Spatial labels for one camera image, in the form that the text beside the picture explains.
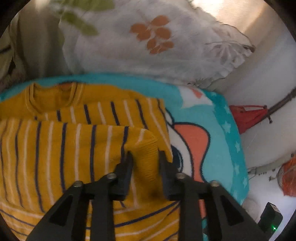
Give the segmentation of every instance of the green leaf print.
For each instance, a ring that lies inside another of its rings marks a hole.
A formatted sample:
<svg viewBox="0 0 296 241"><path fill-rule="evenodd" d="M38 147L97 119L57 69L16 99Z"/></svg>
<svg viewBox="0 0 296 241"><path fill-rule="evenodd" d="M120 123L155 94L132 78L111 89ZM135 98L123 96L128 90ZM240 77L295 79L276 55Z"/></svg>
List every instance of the green leaf print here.
<svg viewBox="0 0 296 241"><path fill-rule="evenodd" d="M85 11L104 11L114 9L112 0L53 0L52 2L70 7L78 7Z"/></svg>
<svg viewBox="0 0 296 241"><path fill-rule="evenodd" d="M84 35L95 36L99 34L97 29L93 25L84 22L73 12L64 12L61 16L61 20L66 21L68 24L74 25Z"/></svg>

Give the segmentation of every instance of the red bag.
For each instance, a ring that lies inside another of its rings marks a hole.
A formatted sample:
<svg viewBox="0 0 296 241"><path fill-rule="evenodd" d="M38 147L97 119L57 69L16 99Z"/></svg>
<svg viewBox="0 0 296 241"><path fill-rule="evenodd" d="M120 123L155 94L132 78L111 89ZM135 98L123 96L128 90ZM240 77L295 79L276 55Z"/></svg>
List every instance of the red bag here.
<svg viewBox="0 0 296 241"><path fill-rule="evenodd" d="M258 110L246 110L246 107L259 108ZM231 105L229 106L233 118L239 129L239 133L245 133L247 129L253 127L267 115L268 109L261 105Z"/></svg>

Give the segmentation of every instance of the pillow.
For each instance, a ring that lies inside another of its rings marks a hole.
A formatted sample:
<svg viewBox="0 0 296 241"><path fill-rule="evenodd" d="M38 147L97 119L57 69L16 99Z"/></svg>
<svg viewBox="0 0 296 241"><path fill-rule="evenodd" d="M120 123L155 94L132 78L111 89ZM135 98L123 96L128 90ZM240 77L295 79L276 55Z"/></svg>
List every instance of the pillow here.
<svg viewBox="0 0 296 241"><path fill-rule="evenodd" d="M36 82L53 86L66 81L111 84L163 99L173 162L179 170L197 181L221 182L243 203L249 191L247 169L236 123L222 95L119 74L54 77ZM0 99L18 94L29 84L26 82L2 93Z"/></svg>
<svg viewBox="0 0 296 241"><path fill-rule="evenodd" d="M208 87L251 54L236 28L185 0L52 0L74 74L117 72Z"/></svg>

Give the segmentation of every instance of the orange leaf print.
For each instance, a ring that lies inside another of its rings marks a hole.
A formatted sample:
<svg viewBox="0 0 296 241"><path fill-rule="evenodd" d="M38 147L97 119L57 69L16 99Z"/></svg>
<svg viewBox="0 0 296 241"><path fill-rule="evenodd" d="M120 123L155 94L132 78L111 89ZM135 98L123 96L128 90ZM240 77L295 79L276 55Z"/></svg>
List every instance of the orange leaf print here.
<svg viewBox="0 0 296 241"><path fill-rule="evenodd" d="M147 30L147 26L142 23L135 23L133 26L131 26L131 32L132 33L143 33Z"/></svg>
<svg viewBox="0 0 296 241"><path fill-rule="evenodd" d="M150 54L157 54L161 47L158 45L155 48L150 50Z"/></svg>
<svg viewBox="0 0 296 241"><path fill-rule="evenodd" d="M170 30L168 28L158 28L155 30L155 34L162 39L170 38Z"/></svg>
<svg viewBox="0 0 296 241"><path fill-rule="evenodd" d="M148 42L147 42L147 49L153 49L155 46L156 46L156 39L153 38L153 39L150 39Z"/></svg>
<svg viewBox="0 0 296 241"><path fill-rule="evenodd" d="M151 37L151 31L149 29L137 35L137 39L140 41L150 39L150 37Z"/></svg>
<svg viewBox="0 0 296 241"><path fill-rule="evenodd" d="M158 50L158 53L161 53L161 52L163 52L163 51L167 51L167 48L160 48L159 50Z"/></svg>
<svg viewBox="0 0 296 241"><path fill-rule="evenodd" d="M171 49L174 47L174 43L172 41L166 41L161 43L161 46Z"/></svg>
<svg viewBox="0 0 296 241"><path fill-rule="evenodd" d="M164 26L164 25L168 24L169 22L170 21L166 16L159 15L159 16L157 16L155 19L153 19L151 21L151 24L154 25L154 26L159 27L159 26Z"/></svg>

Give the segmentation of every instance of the navy stripe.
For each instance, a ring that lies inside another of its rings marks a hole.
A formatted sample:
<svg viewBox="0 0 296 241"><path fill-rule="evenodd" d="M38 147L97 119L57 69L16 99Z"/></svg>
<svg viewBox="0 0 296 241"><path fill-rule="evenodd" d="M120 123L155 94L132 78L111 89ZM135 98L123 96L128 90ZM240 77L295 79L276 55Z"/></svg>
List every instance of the navy stripe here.
<svg viewBox="0 0 296 241"><path fill-rule="evenodd" d="M61 118L61 111L60 111L60 110L57 110L57 120L58 120L58 121L62 121L62 118Z"/></svg>
<svg viewBox="0 0 296 241"><path fill-rule="evenodd" d="M23 233L20 233L20 232L18 232L18 231L16 231L16 230L14 230L14 229L12 229L11 227L9 227L13 232L16 232L17 234L20 234L20 235L23 235L23 236L28 236L27 234L23 234Z"/></svg>
<svg viewBox="0 0 296 241"><path fill-rule="evenodd" d="M160 100L159 100L159 99L157 99L157 105L158 105L158 108L159 108L159 110L160 110L160 112L161 112L161 114L163 115L163 118L164 118L164 120L165 120L165 114L164 114L164 112L163 112L163 110L162 110L162 108L161 108L161 106L160 106Z"/></svg>
<svg viewBox="0 0 296 241"><path fill-rule="evenodd" d="M18 135L18 133L20 131L21 125L22 125L22 120L20 120L19 126L17 128L17 132L15 134L15 161L16 161L16 164L15 164L16 165L15 166L15 183L16 183L16 187L17 187L17 193L18 193L19 199L20 199L20 205L22 207L24 207L23 204L22 204L22 196L20 194L20 188L19 188L19 185L18 185L18 178L17 178L17 176L18 176L18 161L19 161L17 135Z"/></svg>
<svg viewBox="0 0 296 241"><path fill-rule="evenodd" d="M94 182L94 146L96 144L96 125L91 130L91 151L89 155L89 168L91 174L91 182Z"/></svg>
<svg viewBox="0 0 296 241"><path fill-rule="evenodd" d="M174 207L174 208L168 213L168 216L169 216L170 214L172 214L173 212L175 212L179 207L180 207L180 203L178 203L178 205L175 206L175 207Z"/></svg>
<svg viewBox="0 0 296 241"><path fill-rule="evenodd" d="M84 105L84 112L85 112L86 121L90 125L91 124L91 119L89 117L89 110L87 108L87 105Z"/></svg>
<svg viewBox="0 0 296 241"><path fill-rule="evenodd" d="M66 142L66 129L67 129L67 123L64 123L63 130L62 130L61 156L59 158L61 187L62 187L63 193L66 191L65 178L64 178L64 154L65 154L65 142Z"/></svg>
<svg viewBox="0 0 296 241"><path fill-rule="evenodd" d="M40 210L44 212L43 206L42 206L42 200L41 200L41 194L39 190L39 184L38 184L38 163L39 163L39 141L40 141L40 129L41 129L41 122L38 123L37 126L37 134L36 134L36 157L35 157L35 187L36 187L36 193L38 196L38 203Z"/></svg>
<svg viewBox="0 0 296 241"><path fill-rule="evenodd" d="M123 201L120 201L120 205L124 208L126 208L126 206L124 205Z"/></svg>
<svg viewBox="0 0 296 241"><path fill-rule="evenodd" d="M175 202L171 203L170 205L168 205L168 206L166 206L166 207L164 207L164 208L162 208L162 209L159 209L159 210L157 210L157 211L155 211L155 212L153 212L153 213L147 214L147 215L145 215L145 216L143 216L143 217L139 217L139 218L136 218L136 219L133 219L133 220L130 220L130 221L124 222L124 223L116 224L116 225L114 225L114 227L115 227L115 228L119 228L119 227L122 227L122 226L130 225L130 224L132 224L132 223L136 223L136 222L142 221L142 220L144 220L144 219L147 219L147 218L149 218L149 217L152 217L152 216L154 216L154 215L157 215L157 214L159 214L159 213L161 213L161 212L163 212L163 211L165 211L165 210L167 210L167 209L173 207L173 206L176 205L177 203L178 203L178 201L175 201Z"/></svg>
<svg viewBox="0 0 296 241"><path fill-rule="evenodd" d="M120 123L119 123L119 120L118 120L118 117L117 117L117 114L116 114L116 111L115 111L115 105L114 105L113 101L111 101L111 109L112 109L112 113L113 113L116 125L120 126Z"/></svg>
<svg viewBox="0 0 296 241"><path fill-rule="evenodd" d="M139 109L139 112L140 112L140 117L141 117L141 120L142 120L142 124L143 124L144 128L148 130L148 127L147 127L146 122L144 120L141 104L140 104L139 100L136 100L136 102L137 102L138 109Z"/></svg>
<svg viewBox="0 0 296 241"><path fill-rule="evenodd" d="M157 105L158 105L158 109L160 110L160 112L161 112L161 114L162 114L162 116L163 116L163 120L164 120L164 122L165 122L165 125L166 125L166 128L167 128L167 131L168 131L168 125L167 125L167 122L166 122L165 114L164 114L164 112L163 112L163 110L162 110L162 108L161 108L161 106L160 106L160 100L159 100L159 99L157 99Z"/></svg>
<svg viewBox="0 0 296 241"><path fill-rule="evenodd" d="M0 209L0 212L4 213L5 215L7 215L7 216L9 216L9 217L11 217L11 218L13 218L13 219L16 220L16 221L19 221L19 222L24 223L24 224L26 224L26 225L29 225L29 226L31 226L31 227L35 227L35 225L30 224L30 223L27 223L27 222L25 222L25 221L23 221L23 220L20 220L20 219L18 219L18 218L16 218L16 217L12 216L11 214L6 213L6 212L3 211L2 209Z"/></svg>
<svg viewBox="0 0 296 241"><path fill-rule="evenodd" d="M170 240L170 238L174 237L175 235L177 235L178 232L173 233L172 235L168 236L166 239L164 239L163 241L168 241Z"/></svg>
<svg viewBox="0 0 296 241"><path fill-rule="evenodd" d="M1 139L0 139L0 158L1 158L1 166L2 166L2 177L3 177L3 187L4 187L4 192L5 192L5 199L7 202L9 202L7 199L7 190L6 190L6 183L5 183L5 178L4 178L4 162L3 162L3 152L2 152L2 139L3 139L3 136L6 132L6 130L7 130L7 125L8 125L8 121L6 121L4 130L2 132Z"/></svg>
<svg viewBox="0 0 296 241"><path fill-rule="evenodd" d="M121 154L120 162L124 161L124 156L125 156L124 145L126 144L127 140L128 140L128 126L125 126L124 132L123 132L122 145L121 145L121 149L120 149L120 154Z"/></svg>

